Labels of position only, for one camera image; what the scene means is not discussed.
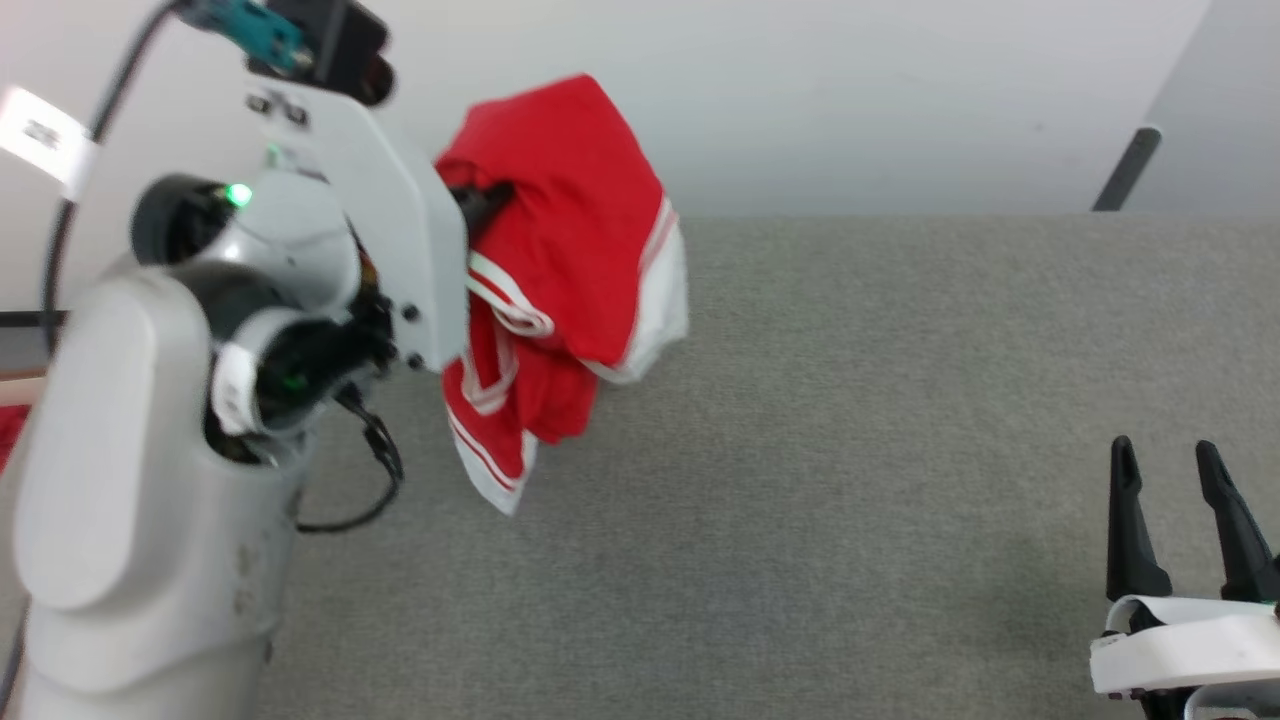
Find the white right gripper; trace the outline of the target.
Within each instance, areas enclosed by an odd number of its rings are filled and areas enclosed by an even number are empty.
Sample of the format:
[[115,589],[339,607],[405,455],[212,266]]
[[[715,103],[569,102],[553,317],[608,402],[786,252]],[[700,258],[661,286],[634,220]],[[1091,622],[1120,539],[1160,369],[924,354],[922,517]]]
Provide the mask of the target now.
[[1146,702],[1152,719],[1275,719],[1279,682],[1277,557],[1207,439],[1196,443],[1199,487],[1222,556],[1222,600],[1169,597],[1140,506],[1129,437],[1111,443],[1102,635],[1091,642],[1096,694]]

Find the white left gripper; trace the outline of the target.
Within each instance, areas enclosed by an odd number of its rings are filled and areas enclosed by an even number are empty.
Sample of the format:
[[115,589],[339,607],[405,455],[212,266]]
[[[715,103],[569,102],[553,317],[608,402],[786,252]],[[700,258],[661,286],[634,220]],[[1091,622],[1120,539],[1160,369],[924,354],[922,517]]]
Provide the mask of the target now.
[[421,149],[346,95],[283,79],[253,79],[250,91],[271,104],[262,132],[276,168],[335,195],[396,310],[401,356],[443,372],[467,340],[467,241],[503,211],[512,183],[448,190]]

